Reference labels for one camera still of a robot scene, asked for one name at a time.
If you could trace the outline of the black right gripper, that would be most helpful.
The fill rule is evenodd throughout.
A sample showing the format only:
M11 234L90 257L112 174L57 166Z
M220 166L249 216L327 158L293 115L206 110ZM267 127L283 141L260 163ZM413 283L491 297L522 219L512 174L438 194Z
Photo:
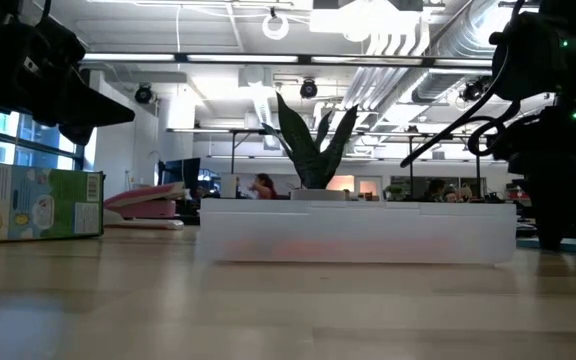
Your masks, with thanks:
M576 156L520 152L510 157L508 170L524 176L520 187L531 199L539 247L559 251L565 237L576 239Z

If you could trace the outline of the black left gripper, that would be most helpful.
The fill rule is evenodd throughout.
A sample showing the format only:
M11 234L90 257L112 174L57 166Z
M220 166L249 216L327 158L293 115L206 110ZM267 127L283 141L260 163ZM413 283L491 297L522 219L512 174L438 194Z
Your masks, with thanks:
M132 122L130 108L90 88L77 72L85 49L77 36L50 17L29 25L0 25L0 109L26 112L78 146L93 127Z

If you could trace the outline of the green yellow crayon box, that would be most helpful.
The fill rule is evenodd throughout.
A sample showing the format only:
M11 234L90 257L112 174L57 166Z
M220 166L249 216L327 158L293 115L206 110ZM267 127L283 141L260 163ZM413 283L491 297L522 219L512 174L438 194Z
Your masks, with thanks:
M0 242L103 234L103 175L0 164Z

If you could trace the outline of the pink stapler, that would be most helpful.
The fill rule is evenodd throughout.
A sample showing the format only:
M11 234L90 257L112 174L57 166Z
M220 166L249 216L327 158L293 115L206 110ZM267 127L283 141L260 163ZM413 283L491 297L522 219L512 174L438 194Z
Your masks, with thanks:
M176 220L176 201L185 194L183 182L129 190L104 201L105 227L182 230Z

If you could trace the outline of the black computer monitor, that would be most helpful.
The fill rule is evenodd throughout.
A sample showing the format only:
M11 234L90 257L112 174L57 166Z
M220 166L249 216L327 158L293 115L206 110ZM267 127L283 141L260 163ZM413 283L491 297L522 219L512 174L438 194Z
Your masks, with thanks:
M188 158L173 161L158 162L158 184L182 182L191 198L195 197L198 187L198 176L201 159Z

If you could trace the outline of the black overhead crossbar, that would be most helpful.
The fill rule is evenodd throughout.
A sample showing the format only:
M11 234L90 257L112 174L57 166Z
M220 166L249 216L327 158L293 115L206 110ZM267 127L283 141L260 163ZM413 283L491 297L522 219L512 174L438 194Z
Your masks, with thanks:
M487 58L452 58L429 56L367 56L309 54L248 54L248 53L88 53L81 60L88 63L161 63L212 65L298 65L298 66L357 66L404 67L437 69L488 69Z

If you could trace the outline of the white desk container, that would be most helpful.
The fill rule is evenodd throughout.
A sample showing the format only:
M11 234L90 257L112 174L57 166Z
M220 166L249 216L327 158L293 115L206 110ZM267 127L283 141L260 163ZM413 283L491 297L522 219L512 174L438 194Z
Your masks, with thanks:
M221 176L220 196L226 199L236 199L239 193L239 178L236 174Z

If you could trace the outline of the clear pencil case teal lid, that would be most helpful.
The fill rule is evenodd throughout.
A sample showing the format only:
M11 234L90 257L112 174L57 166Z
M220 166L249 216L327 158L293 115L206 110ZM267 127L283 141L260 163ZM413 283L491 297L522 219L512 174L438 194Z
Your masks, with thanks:
M497 264L516 248L512 204L206 199L208 261Z

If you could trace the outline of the green snake plant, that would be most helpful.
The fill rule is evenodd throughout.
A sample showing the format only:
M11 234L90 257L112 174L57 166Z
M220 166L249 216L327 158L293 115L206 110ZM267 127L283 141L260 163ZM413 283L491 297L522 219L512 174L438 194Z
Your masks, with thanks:
M321 149L330 130L331 112L322 117L316 135L312 137L302 117L286 104L278 92L276 99L279 130L265 123L262 123L262 128L267 135L279 141L306 189L326 189L335 176L346 144L352 136L358 118L358 107L353 106L344 113L328 145Z

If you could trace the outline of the white plant pot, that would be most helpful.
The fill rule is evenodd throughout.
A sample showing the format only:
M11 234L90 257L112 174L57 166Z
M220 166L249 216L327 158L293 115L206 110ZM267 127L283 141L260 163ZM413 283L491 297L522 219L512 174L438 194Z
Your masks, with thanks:
M291 192L290 199L299 201L345 201L346 193L343 190L296 189Z

